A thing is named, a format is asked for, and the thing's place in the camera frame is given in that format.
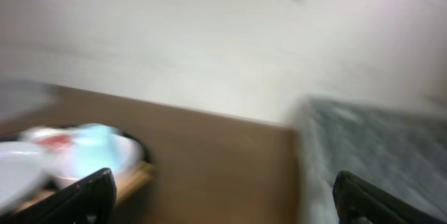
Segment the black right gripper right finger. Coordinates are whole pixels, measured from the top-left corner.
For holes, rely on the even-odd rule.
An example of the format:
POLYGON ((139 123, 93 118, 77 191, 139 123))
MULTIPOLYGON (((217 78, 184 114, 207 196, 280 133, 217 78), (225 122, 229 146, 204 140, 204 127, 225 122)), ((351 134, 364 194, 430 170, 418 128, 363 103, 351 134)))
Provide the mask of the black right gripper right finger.
POLYGON ((337 174, 332 196, 339 224, 446 224, 348 171, 337 174))

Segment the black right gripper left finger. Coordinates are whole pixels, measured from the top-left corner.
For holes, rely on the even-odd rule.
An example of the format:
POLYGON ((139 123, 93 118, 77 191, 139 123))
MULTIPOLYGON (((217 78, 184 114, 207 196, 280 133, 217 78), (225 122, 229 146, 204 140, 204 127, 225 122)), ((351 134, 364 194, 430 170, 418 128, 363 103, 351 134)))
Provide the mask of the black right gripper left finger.
POLYGON ((102 168, 16 214, 2 216, 1 224, 106 224, 116 197, 112 171, 102 168))

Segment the white bowl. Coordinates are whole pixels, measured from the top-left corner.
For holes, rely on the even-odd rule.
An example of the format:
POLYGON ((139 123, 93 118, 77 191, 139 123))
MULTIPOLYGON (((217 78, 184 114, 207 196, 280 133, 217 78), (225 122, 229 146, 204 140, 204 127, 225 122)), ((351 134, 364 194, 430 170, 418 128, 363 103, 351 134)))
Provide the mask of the white bowl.
MULTIPOLYGON (((118 154, 120 157, 119 167, 111 170, 115 183, 124 175, 136 171, 143 161, 143 148, 135 140, 120 134, 115 134, 118 154)), ((75 182, 85 178, 74 175, 74 145, 62 151, 50 164, 48 174, 56 186, 63 189, 75 182)))

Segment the light blue cup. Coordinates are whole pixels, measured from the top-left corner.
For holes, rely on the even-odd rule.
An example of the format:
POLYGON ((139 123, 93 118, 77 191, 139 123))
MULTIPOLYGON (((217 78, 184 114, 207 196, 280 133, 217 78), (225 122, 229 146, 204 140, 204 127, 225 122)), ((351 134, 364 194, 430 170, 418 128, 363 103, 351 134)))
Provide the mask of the light blue cup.
POLYGON ((113 170, 119 167, 115 133, 113 127, 103 124, 78 127, 74 135, 74 175, 85 177, 102 168, 113 170))

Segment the white plate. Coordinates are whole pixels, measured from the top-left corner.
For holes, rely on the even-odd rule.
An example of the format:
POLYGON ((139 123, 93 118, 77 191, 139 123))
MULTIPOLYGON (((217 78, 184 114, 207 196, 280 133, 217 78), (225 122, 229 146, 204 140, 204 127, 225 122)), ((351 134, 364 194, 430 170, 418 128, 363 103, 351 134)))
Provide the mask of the white plate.
POLYGON ((44 148, 30 142, 1 143, 1 215, 38 192, 48 179, 44 148))

